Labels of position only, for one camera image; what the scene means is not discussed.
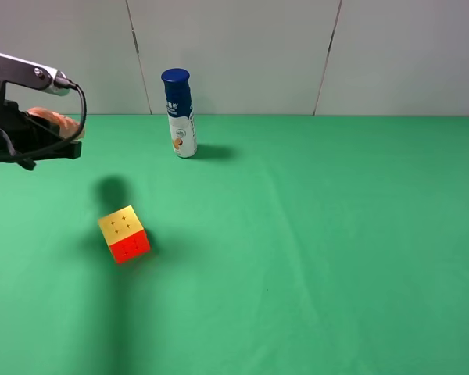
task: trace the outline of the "rubik's cube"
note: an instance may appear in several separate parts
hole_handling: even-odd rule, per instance
[[[99,226],[117,263],[131,260],[151,249],[146,231],[131,205],[102,217]]]

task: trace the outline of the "bottle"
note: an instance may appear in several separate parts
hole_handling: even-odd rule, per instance
[[[181,158],[189,158],[197,148],[189,72],[180,68],[168,69],[163,72],[162,81],[174,151]]]

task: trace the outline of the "green cloth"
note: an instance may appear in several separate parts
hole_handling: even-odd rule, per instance
[[[0,165],[0,375],[469,375],[469,119],[90,116]],[[117,265],[132,204],[157,255]]]

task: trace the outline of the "red cube face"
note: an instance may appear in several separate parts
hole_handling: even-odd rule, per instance
[[[111,253],[117,263],[126,262],[151,249],[145,230],[132,234],[131,236],[109,246]]]

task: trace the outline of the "panel seam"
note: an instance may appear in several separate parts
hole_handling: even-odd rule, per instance
[[[334,42],[335,30],[337,29],[338,17],[341,13],[341,9],[342,9],[342,0],[340,0],[338,4],[337,15],[335,16],[334,29],[331,32],[330,43],[328,44],[327,58],[325,59],[325,66],[323,67],[323,73],[321,74],[321,81],[320,81],[320,86],[318,88],[318,95],[316,98],[316,103],[314,105],[313,116],[316,115],[316,111],[318,110],[318,105],[320,104],[321,90],[323,89],[323,83],[325,81],[325,74],[327,72],[328,60],[330,59],[331,45]]]
[[[128,19],[131,22],[132,29],[132,39],[134,40],[135,54],[138,56],[139,70],[141,71],[142,86],[144,87],[144,93],[146,95],[146,102],[148,103],[149,114],[152,115],[151,102],[149,101],[148,88],[146,87],[146,79],[144,75],[144,70],[142,69],[141,54],[139,51],[138,37],[135,33],[134,22],[132,21],[131,7],[128,5],[128,0],[125,0],[125,5],[127,6]]]

